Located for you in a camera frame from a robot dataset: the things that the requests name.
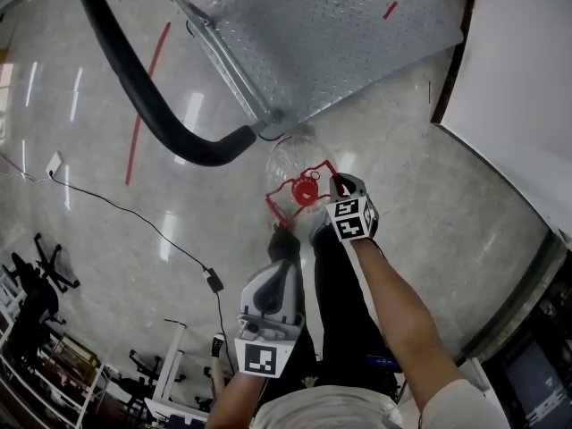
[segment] black handle bar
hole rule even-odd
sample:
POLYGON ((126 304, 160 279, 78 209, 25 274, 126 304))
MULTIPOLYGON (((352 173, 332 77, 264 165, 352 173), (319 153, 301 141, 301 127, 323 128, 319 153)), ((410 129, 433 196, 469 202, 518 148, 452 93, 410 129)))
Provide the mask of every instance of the black handle bar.
POLYGON ((106 0, 81 0, 81 3, 107 61, 141 119, 175 155, 193 164, 225 165, 256 141, 256 133, 247 125, 219 141, 202 139, 188 130, 149 78, 106 0))

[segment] person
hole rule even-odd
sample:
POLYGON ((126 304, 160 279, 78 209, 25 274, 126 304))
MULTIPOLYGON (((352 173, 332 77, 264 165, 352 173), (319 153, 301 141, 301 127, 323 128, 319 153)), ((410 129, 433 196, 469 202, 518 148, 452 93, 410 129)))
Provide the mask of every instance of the person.
MULTIPOLYGON (((315 291, 324 325, 323 360, 316 361, 305 328, 282 375, 266 379, 237 373, 218 397, 207 429, 397 429, 401 417, 395 374, 376 358, 396 358, 427 429, 508 429, 508 422, 464 380, 442 345, 419 296, 393 269, 374 241, 352 240, 366 277, 380 330, 369 315, 344 246, 327 221, 310 237, 315 291)), ((299 241, 284 228, 268 253, 299 267, 299 241)))

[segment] white shirt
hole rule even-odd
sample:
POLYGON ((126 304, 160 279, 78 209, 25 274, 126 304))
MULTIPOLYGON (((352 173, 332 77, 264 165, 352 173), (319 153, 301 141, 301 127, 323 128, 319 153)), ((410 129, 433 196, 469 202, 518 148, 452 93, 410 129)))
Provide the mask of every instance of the white shirt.
MULTIPOLYGON (((318 386, 264 404, 254 429, 398 429, 400 411, 378 392, 318 386)), ((423 429, 509 429, 502 412, 467 380, 437 392, 423 411, 423 429)))

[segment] gray floor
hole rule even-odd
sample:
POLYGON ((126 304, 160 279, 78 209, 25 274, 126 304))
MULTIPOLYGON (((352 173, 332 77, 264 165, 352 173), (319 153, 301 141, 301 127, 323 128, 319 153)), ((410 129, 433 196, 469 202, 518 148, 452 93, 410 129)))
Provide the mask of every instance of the gray floor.
MULTIPOLYGON (((462 0, 447 1, 460 17, 462 0)), ((111 4, 145 65, 165 23, 172 22, 155 81, 197 134, 221 137, 246 122, 208 62, 187 62, 199 47, 174 6, 164 0, 111 4)), ((258 141, 232 164, 202 168, 175 160, 142 126, 126 187, 136 114, 80 1, 32 0, 18 16, 7 61, 12 75, 8 78, 6 67, 3 73, 8 99, 0 151, 43 178, 59 150, 71 184, 136 209, 169 230, 172 240, 223 279, 225 326, 234 336, 241 288, 267 263, 264 171, 273 145, 258 141)), ((380 246, 431 308, 455 354, 515 287, 546 228, 511 187, 429 123, 450 55, 411 65, 311 124, 338 168, 366 181, 381 213, 380 246)), ((0 172, 8 170, 0 164, 0 172)), ((200 267, 139 219, 100 200, 66 192, 51 181, 0 176, 0 186, 2 261, 13 250, 34 257, 32 237, 42 231, 48 244, 62 243, 63 262, 81 280, 79 290, 61 296, 69 332, 104 360, 130 370, 129 350, 164 356, 172 327, 163 320, 180 320, 188 326, 181 368, 189 380, 179 386, 178 399, 191 404, 196 390, 207 395, 201 370, 208 364, 211 336, 220 328, 216 299, 200 267)), ((319 351, 321 325, 307 247, 303 257, 308 324, 319 351)))

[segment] metal platform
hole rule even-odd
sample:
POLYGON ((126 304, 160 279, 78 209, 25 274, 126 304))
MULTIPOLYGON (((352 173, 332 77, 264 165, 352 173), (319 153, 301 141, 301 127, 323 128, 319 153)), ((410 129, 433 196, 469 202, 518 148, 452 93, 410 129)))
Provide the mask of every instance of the metal platform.
POLYGON ((258 93, 284 113, 269 139, 463 39, 442 0, 217 0, 208 11, 258 93))

